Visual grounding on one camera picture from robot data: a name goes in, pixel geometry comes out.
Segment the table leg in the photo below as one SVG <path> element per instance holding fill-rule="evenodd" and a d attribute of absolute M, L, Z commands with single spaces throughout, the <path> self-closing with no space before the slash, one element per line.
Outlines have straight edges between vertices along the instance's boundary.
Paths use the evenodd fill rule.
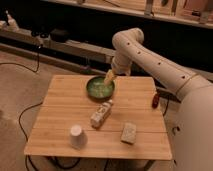
<path fill-rule="evenodd" d="M 155 160 L 148 160 L 148 162 L 146 163 L 146 165 L 143 168 L 143 171 L 148 171 L 152 167 L 154 162 L 155 162 Z"/>

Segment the bowl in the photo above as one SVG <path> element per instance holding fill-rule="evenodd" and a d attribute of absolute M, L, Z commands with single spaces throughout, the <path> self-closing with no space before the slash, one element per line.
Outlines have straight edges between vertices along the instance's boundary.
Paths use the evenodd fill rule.
<path fill-rule="evenodd" d="M 95 76 L 87 82 L 88 95 L 95 99 L 105 99 L 112 96 L 115 84 L 112 81 L 109 85 L 104 85 L 104 76 Z"/>

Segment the small box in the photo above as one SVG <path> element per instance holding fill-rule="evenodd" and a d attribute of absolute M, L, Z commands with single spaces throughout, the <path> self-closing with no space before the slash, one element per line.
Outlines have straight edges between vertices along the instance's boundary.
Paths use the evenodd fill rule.
<path fill-rule="evenodd" d="M 136 125 L 132 123 L 125 123 L 121 141 L 129 144 L 134 144 L 136 138 Z"/>

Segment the workbench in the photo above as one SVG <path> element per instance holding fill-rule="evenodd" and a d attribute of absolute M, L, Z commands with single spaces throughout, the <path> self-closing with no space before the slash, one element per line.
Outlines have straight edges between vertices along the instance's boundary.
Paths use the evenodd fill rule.
<path fill-rule="evenodd" d="M 93 76 L 55 75 L 26 144 L 25 155 L 171 160 L 171 148 L 160 105 L 152 108 L 156 93 L 151 77 L 117 77 L 111 114 L 98 130 L 91 115 L 102 102 L 88 97 L 86 84 Z M 137 126 L 133 145 L 120 141 L 125 122 Z M 76 150 L 70 128 L 79 124 L 88 142 Z"/>

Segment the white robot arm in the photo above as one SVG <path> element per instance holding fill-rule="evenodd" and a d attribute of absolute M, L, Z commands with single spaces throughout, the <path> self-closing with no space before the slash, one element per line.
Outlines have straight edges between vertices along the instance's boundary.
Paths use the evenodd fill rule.
<path fill-rule="evenodd" d="M 195 72 L 180 66 L 148 49 L 141 43 L 138 29 L 121 31 L 113 36 L 116 55 L 112 60 L 114 74 L 126 73 L 132 61 L 141 66 L 180 101 L 175 136 L 178 171 L 213 170 L 213 84 Z"/>

